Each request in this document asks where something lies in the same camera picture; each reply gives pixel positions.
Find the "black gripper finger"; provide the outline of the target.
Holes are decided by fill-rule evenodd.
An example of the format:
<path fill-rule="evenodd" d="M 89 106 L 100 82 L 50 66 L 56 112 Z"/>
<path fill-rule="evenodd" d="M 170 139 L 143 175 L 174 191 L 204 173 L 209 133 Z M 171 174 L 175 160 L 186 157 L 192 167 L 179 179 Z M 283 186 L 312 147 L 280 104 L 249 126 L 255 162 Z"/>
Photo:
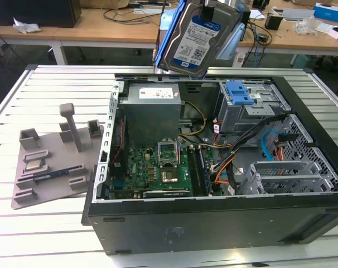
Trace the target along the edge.
<path fill-rule="evenodd" d="M 212 20 L 215 7 L 216 7 L 216 0 L 202 1 L 201 20 Z"/>

